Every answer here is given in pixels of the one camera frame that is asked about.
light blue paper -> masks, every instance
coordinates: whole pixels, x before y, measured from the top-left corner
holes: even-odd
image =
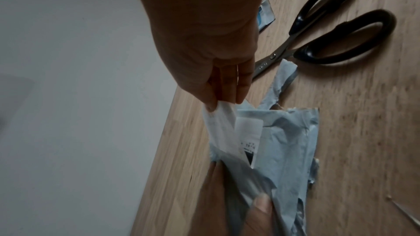
[[[305,203],[311,165],[318,137],[318,109],[269,110],[277,102],[277,91],[296,76],[296,65],[283,60],[269,93],[258,109],[248,102],[236,105],[236,116],[263,120],[254,169],[243,160],[210,143],[212,160],[222,160],[228,169],[225,187],[229,229],[239,235],[246,212],[260,193],[274,204],[274,235],[306,235]],[[221,104],[219,112],[227,108]],[[204,110],[209,126],[211,117]]]

small packet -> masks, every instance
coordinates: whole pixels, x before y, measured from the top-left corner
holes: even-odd
[[[262,31],[274,20],[275,17],[270,2],[268,0],[262,0],[257,14],[258,31]]]

white wall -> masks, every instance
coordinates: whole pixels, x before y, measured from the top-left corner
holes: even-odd
[[[0,235],[127,235],[174,92],[139,0],[0,0]]]

torn envelope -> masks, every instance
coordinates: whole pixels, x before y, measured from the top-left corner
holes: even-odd
[[[280,64],[271,91],[294,79],[296,68],[290,71],[291,64],[285,60]],[[290,75],[278,77],[284,73]],[[268,93],[262,104],[268,106],[277,98]],[[264,192],[274,204],[274,235],[306,235],[306,191],[318,137],[318,109],[281,111],[261,105],[255,109],[246,101],[219,102],[216,111],[204,109],[203,116],[211,159],[222,160],[228,169],[225,196],[231,234],[239,235],[253,199]]]

wood grain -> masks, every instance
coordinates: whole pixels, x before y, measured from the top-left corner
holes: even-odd
[[[306,0],[270,0],[276,20],[259,38],[256,58],[287,38]],[[420,0],[351,0],[301,42],[376,8],[392,11],[391,38],[356,62],[299,62],[282,96],[285,107],[319,107],[317,183],[308,194],[309,235],[418,235],[385,200],[391,194],[420,215]],[[258,105],[276,68],[247,96]],[[185,235],[209,165],[201,104],[177,89],[131,235]]]

